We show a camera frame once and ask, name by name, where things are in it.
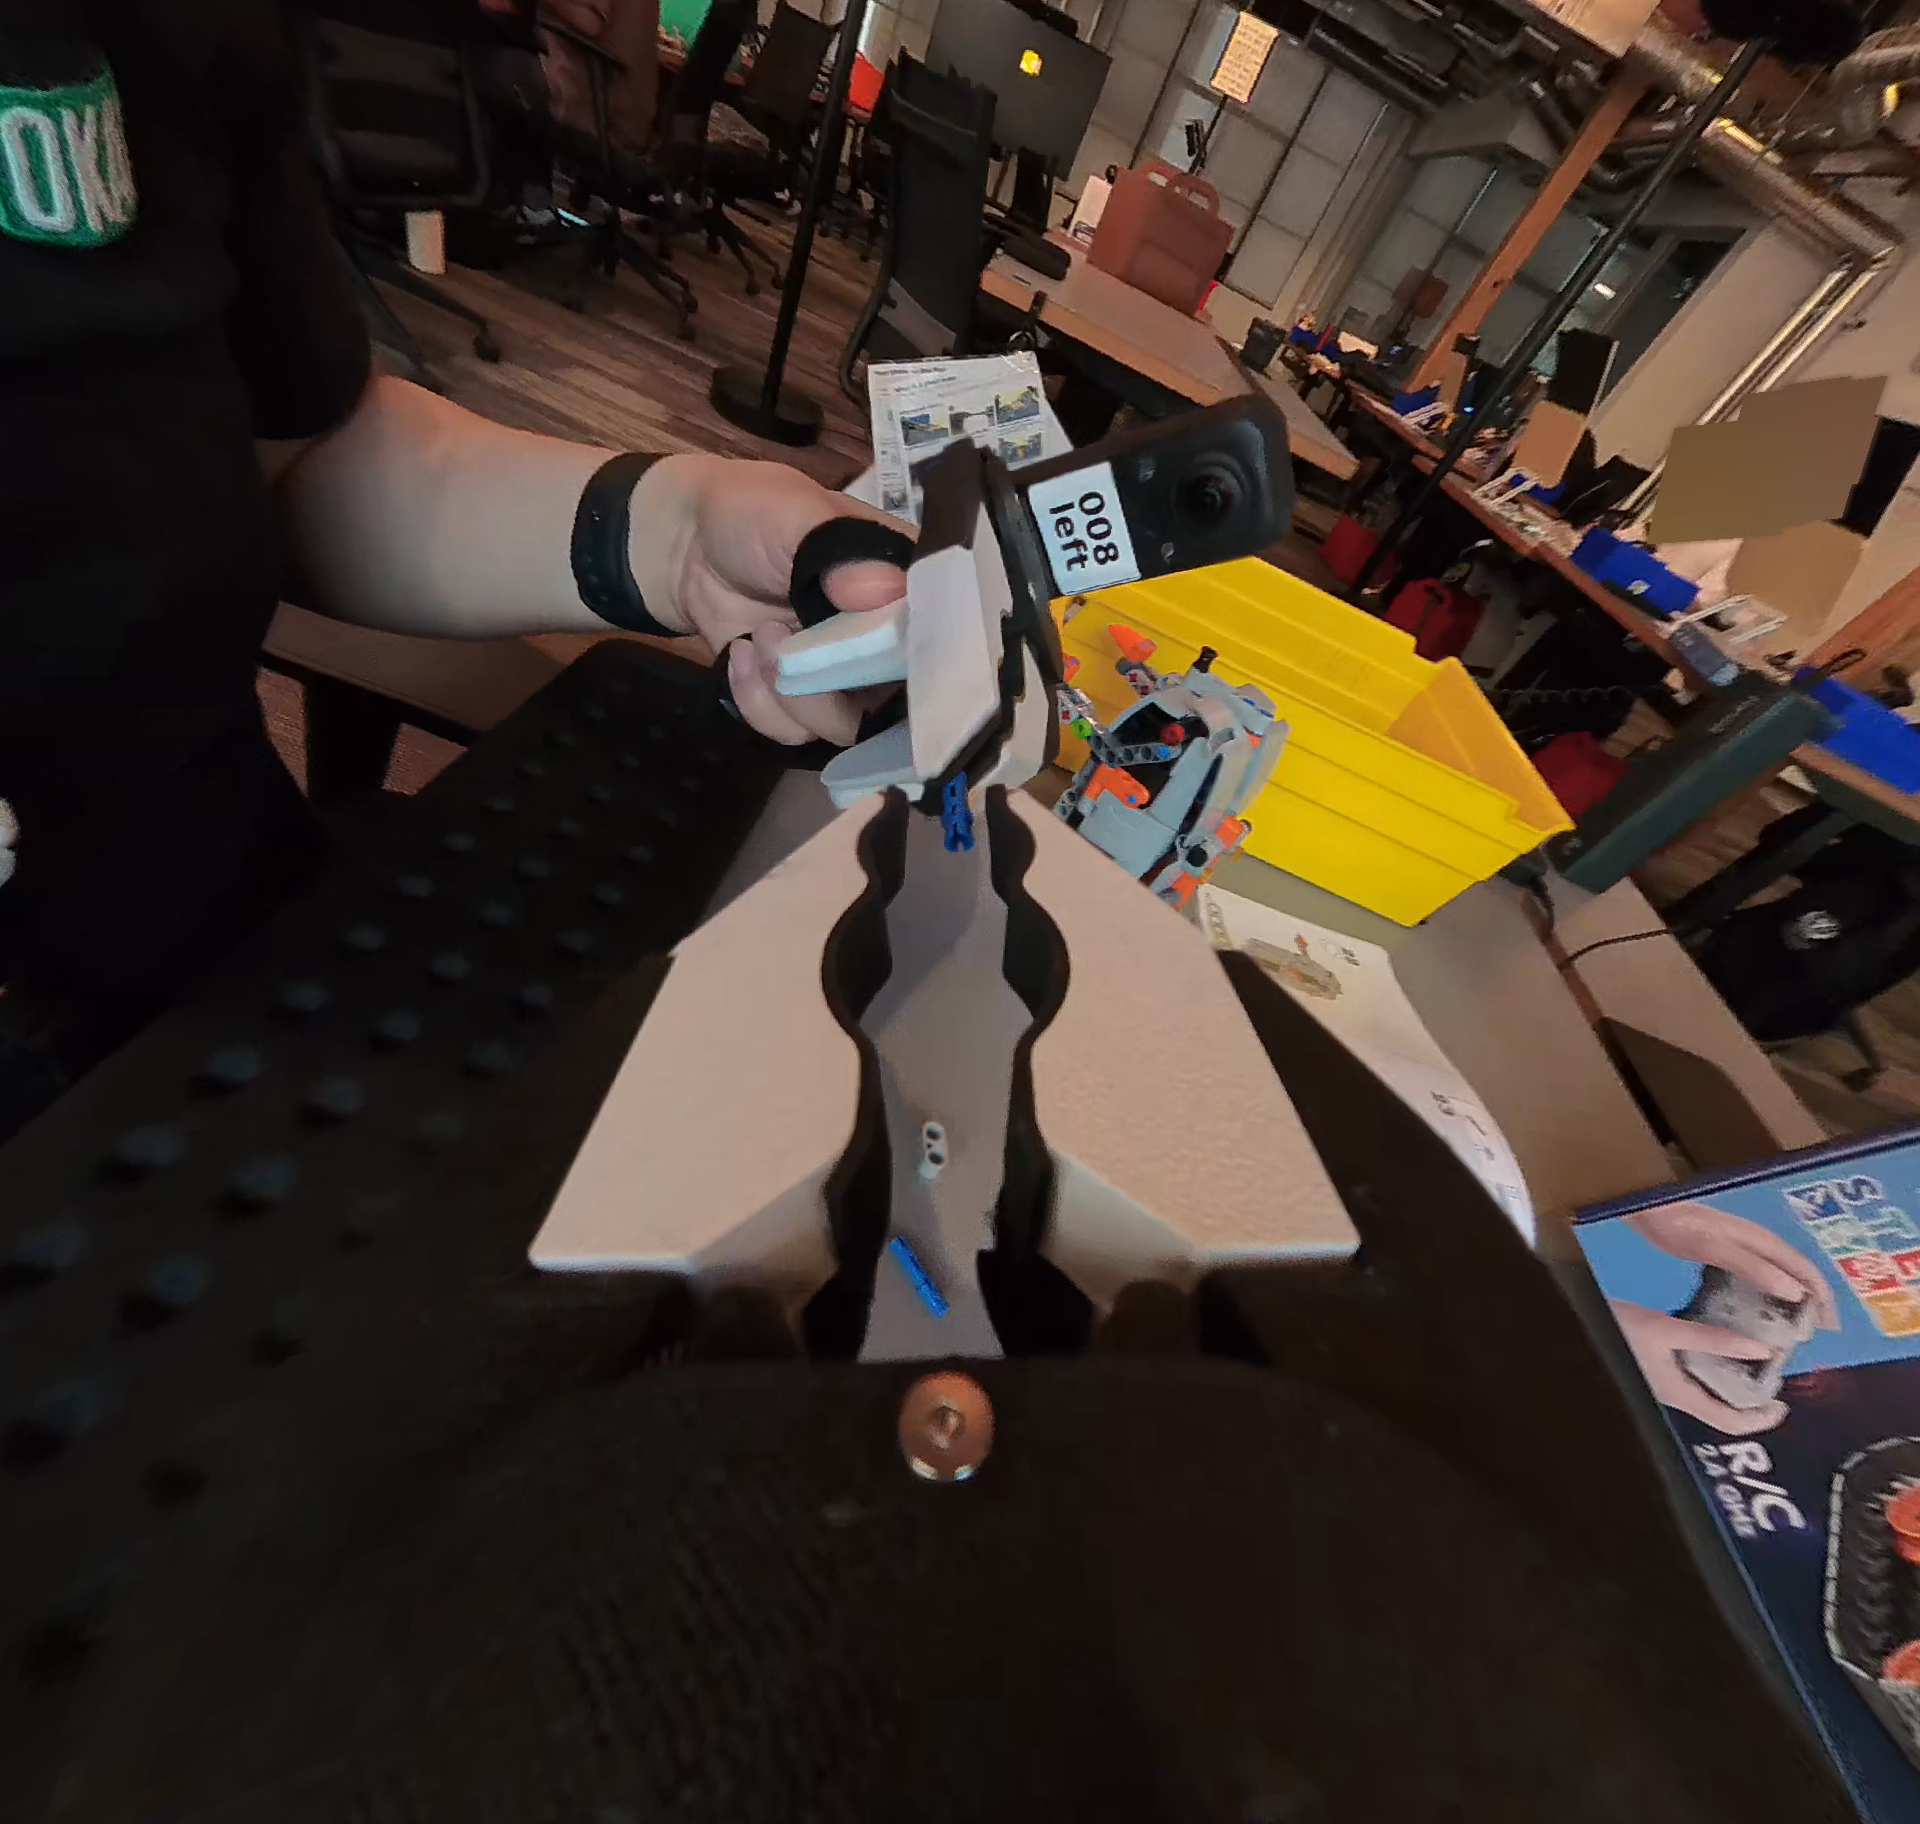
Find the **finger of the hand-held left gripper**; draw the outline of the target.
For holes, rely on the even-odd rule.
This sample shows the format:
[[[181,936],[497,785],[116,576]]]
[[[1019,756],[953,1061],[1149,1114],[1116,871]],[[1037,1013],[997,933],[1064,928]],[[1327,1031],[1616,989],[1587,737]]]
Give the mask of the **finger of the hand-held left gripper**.
[[[1013,740],[1019,649],[1006,650],[1013,591],[978,499],[905,571],[905,740],[921,788],[990,780]]]
[[[948,780],[958,774],[960,756],[966,745],[952,737],[916,745],[912,722],[899,719],[833,756],[822,770],[822,785],[835,807],[899,793],[909,807],[943,816]]]

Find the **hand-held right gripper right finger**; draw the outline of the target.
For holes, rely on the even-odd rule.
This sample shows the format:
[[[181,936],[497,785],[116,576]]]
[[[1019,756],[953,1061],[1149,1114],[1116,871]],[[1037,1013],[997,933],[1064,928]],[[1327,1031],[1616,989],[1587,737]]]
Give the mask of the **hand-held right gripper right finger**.
[[[997,975],[1023,1012],[981,1294],[1064,1359],[1147,1283],[1351,1262],[1359,1229],[1219,950],[1018,788],[990,788]]]

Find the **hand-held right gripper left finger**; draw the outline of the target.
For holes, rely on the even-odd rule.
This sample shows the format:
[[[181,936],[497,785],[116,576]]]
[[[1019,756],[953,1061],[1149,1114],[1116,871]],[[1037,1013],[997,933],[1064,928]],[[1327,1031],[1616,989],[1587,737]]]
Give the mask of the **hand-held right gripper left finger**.
[[[539,1274],[754,1290],[858,1359],[895,1157],[865,1012],[909,804],[865,796],[687,933],[529,1243]]]

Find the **person's left forearm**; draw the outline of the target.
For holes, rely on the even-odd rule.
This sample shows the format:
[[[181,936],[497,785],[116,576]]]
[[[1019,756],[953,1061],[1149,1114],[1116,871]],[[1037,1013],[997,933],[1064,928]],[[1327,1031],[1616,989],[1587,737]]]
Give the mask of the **person's left forearm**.
[[[569,536],[611,450],[487,423],[378,375],[308,439],[255,439],[285,533],[285,598],[430,642],[598,634]]]

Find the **grey desk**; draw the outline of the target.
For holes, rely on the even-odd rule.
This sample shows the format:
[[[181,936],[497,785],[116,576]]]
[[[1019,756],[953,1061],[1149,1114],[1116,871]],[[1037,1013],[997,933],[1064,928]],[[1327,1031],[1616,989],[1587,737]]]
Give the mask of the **grey desk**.
[[[928,1317],[880,1252],[858,1356],[865,1361],[1006,1359],[981,1294],[981,1253],[1001,1179],[1023,1012],[997,975],[1001,902],[989,866],[989,793],[971,804],[970,856],[943,856],[936,827],[909,807],[904,889],[888,906],[891,978],[865,1012],[895,1157],[891,1231],[912,1239],[952,1304],[943,1320]],[[1259,893],[1278,898],[1265,902],[1271,910],[1378,949],[1382,923],[1341,898],[1269,866],[1259,866]],[[1534,1205],[1534,1246],[1303,1003],[1245,956],[1219,950],[1359,1229],[1359,1253],[1214,1274],[1186,1294],[1140,1283],[1064,1359],[1108,1350],[1123,1330],[1160,1326],[1176,1332],[1176,1359],[1214,1350],[1265,1361],[1294,1379],[1352,1389],[1378,1411],[1387,1399],[1520,1399],[1525,1375],[1541,1375],[1562,1399],[1587,1379],[1608,1396],[1608,1356],[1595,1348],[1562,1274],[1571,1259],[1571,1215],[1674,1184],[1608,1052],[1651,1056],[1642,1089],[1695,1140],[1695,1157],[1770,1162],[1814,1146],[1819,1134],[1667,939],[1667,957],[1640,968],[1631,1000],[1642,1012],[1597,1000],[1597,1018],[1587,1018],[1531,918],[1531,902],[1498,882],[1455,898],[1438,923],[1403,928],[1382,950],[1426,1031],[1498,1118]],[[925,1118],[952,1135],[936,1187],[916,1179]],[[773,1332],[780,1356],[810,1359],[794,1320],[770,1298],[691,1294],[748,1298],[751,1320]]]

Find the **person's left hand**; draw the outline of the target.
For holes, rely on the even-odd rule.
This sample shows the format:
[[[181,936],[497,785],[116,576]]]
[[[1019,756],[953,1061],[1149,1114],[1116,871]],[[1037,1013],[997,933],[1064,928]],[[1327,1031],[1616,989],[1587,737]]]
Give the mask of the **person's left hand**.
[[[852,749],[880,690],[780,696],[778,650],[794,634],[790,560],[825,521],[869,520],[794,465],[709,455],[662,460],[637,489],[631,571],[648,612],[698,638],[740,722],[780,749]]]

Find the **grey background table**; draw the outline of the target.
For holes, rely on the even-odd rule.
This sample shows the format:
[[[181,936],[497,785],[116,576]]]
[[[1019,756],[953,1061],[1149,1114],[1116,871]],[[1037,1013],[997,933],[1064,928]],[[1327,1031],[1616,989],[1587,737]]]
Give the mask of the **grey background table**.
[[[1341,439],[1297,401],[1297,391],[1269,375],[1249,375],[1209,322],[1140,293],[1134,285],[1092,272],[1082,253],[1063,249],[1064,274],[1040,274],[1019,261],[995,253],[981,274],[981,295],[1037,322],[1064,346],[1100,357],[1116,369],[1119,388],[1149,388],[1186,404],[1219,404],[1259,391],[1288,423],[1288,448],[1297,462],[1351,480],[1359,460]]]

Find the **open instruction booklet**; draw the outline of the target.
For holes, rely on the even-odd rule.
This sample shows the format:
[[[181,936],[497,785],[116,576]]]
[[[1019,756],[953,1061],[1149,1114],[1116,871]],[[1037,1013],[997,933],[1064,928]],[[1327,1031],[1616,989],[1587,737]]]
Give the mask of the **open instruction booklet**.
[[[1217,950],[1245,956],[1276,989],[1303,1003],[1463,1162],[1525,1243],[1540,1243],[1525,1168],[1498,1118],[1426,1031],[1382,949],[1214,886],[1193,893],[1192,910]]]

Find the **printed paper sheet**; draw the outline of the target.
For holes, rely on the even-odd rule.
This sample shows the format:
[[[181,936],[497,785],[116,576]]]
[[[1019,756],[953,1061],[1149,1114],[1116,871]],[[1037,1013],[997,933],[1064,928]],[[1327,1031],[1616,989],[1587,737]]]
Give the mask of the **printed paper sheet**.
[[[880,515],[921,520],[921,471],[952,444],[971,444],[1010,471],[1053,462],[1074,439],[1059,423],[1040,357],[943,357],[865,369],[874,462],[848,497]]]

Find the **grey orange toy robot model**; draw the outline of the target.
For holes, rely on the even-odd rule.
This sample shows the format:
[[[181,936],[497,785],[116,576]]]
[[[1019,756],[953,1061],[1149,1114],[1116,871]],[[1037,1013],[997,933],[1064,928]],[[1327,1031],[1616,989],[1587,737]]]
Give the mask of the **grey orange toy robot model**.
[[[1075,684],[1059,690],[1063,729],[1082,745],[1053,818],[1093,843],[1155,898],[1186,910],[1249,833],[1288,722],[1259,684],[1227,684],[1203,649],[1182,672],[1155,670],[1155,642],[1108,624],[1133,703],[1100,724]]]

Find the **brown paper bag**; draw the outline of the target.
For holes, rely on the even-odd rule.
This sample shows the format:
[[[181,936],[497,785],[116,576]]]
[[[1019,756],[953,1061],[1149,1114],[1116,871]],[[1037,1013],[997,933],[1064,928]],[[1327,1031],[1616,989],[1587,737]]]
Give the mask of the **brown paper bag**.
[[[1112,178],[1089,262],[1143,295],[1200,318],[1234,227],[1200,173],[1147,161]]]

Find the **yellow plastic bin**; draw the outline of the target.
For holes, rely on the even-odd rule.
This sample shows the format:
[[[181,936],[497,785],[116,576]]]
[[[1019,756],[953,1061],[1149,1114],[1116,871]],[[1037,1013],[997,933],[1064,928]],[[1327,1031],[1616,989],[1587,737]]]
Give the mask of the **yellow plastic bin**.
[[[1133,701],[1116,624],[1160,672],[1214,649],[1217,676],[1259,684],[1288,749],[1245,811],[1245,856],[1382,923],[1424,926],[1571,829],[1456,659],[1419,659],[1403,628],[1262,560],[1063,598],[1053,623],[1101,719]]]

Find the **black wristband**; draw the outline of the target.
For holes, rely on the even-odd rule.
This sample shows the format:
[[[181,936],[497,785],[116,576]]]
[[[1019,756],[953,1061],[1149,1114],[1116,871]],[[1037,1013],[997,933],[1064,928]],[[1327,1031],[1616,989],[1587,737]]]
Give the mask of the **black wristband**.
[[[631,491],[656,471],[650,450],[617,450],[583,480],[569,526],[569,571],[582,602],[631,638],[683,638],[642,602],[631,571]]]

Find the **black mesh office chair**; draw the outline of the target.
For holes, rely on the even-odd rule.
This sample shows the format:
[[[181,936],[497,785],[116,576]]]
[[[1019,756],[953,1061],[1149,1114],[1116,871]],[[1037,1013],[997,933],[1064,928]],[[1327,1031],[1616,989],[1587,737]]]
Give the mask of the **black mesh office chair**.
[[[875,277],[839,357],[839,388],[869,404],[869,369],[971,348],[989,249],[995,93],[899,55],[880,89],[888,145]]]

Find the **black television screen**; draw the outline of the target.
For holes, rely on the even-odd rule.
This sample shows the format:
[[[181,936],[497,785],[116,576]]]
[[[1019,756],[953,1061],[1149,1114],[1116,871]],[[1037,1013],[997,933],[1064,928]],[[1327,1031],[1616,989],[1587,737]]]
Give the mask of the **black television screen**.
[[[1112,62],[1023,4],[939,0],[925,67],[995,97],[997,151],[1037,157],[1052,178],[1069,178]]]

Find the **black floor stand pole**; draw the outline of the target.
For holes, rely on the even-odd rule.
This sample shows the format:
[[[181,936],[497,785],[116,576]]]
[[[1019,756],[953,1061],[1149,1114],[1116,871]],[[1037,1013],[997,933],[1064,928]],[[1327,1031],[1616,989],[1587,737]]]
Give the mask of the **black floor stand pole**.
[[[817,232],[817,224],[825,214],[825,204],[827,204],[835,173],[839,173],[842,129],[848,129],[848,111],[852,111],[852,105],[848,105],[852,67],[858,55],[865,13],[869,13],[869,0],[848,0],[842,19],[835,25],[825,115],[815,135],[810,178],[802,185],[802,204],[794,214],[789,268],[780,277],[780,309],[773,318],[773,337],[770,337],[761,369],[751,369],[744,363],[715,365],[709,385],[708,385],[708,404],[724,423],[731,423],[736,431],[744,431],[754,439],[770,439],[770,444],[784,444],[784,448],[810,448],[822,439],[822,431],[825,431],[825,412],[802,388],[789,388],[784,365],[789,365],[789,348],[790,348],[800,309],[802,309],[802,285],[807,285],[807,262],[815,253],[815,232]]]

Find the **dark teal metal column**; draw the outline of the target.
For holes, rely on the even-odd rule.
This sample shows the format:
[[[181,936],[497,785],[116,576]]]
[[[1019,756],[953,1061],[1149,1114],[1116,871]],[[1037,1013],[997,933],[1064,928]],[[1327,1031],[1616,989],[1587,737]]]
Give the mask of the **dark teal metal column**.
[[[1606,893],[1711,807],[1833,729],[1840,709],[1810,684],[1743,676],[1709,690],[1678,713],[1667,740],[1629,756],[1619,780],[1549,839],[1546,866],[1571,889]]]

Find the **blue robot kit box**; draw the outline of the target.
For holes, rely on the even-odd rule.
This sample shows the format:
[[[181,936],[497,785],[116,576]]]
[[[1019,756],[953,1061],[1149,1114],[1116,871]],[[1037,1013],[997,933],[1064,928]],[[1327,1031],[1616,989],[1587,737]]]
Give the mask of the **blue robot kit box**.
[[[1917,1124],[1571,1219],[1863,1819],[1917,1819]]]

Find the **black microphone stand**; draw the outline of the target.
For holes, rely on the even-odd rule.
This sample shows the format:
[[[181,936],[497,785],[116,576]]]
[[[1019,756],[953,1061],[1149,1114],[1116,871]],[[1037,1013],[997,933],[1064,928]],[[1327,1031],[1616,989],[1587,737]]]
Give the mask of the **black microphone stand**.
[[[1403,547],[1408,540],[1408,533],[1424,520],[1424,508],[1438,497],[1450,471],[1473,448],[1478,425],[1492,423],[1502,397],[1508,397],[1513,385],[1526,375],[1534,351],[1552,341],[1552,335],[1565,326],[1569,310],[1578,305],[1590,281],[1631,236],[1642,211],[1684,172],[1695,145],[1701,141],[1701,135],[1715,126],[1720,111],[1730,105],[1750,72],[1764,55],[1775,55],[1790,67],[1832,67],[1844,58],[1862,40],[1862,15],[1848,0],[1701,0],[1701,15],[1711,36],[1733,43],[1730,58],[1704,93],[1688,97],[1688,106],[1674,117],[1674,129],[1667,135],[1667,145],[1662,161],[1646,172],[1642,185],[1631,190],[1614,227],[1583,253],[1583,261],[1571,268],[1571,274],[1562,281],[1562,288],[1549,295],[1540,318],[1525,331],[1498,379],[1488,379],[1476,388],[1473,412],[1455,417],[1450,444],[1431,462],[1426,486],[1408,491],[1396,528],[1367,560],[1367,574],[1378,571],[1387,547]]]

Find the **person's black clothing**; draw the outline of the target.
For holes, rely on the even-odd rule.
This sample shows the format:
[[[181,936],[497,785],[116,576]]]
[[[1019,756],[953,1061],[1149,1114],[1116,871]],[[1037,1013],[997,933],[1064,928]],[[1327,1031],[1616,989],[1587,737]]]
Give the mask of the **person's black clothing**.
[[[5,1135],[324,856],[255,696],[259,444],[375,359],[308,0],[5,0]]]

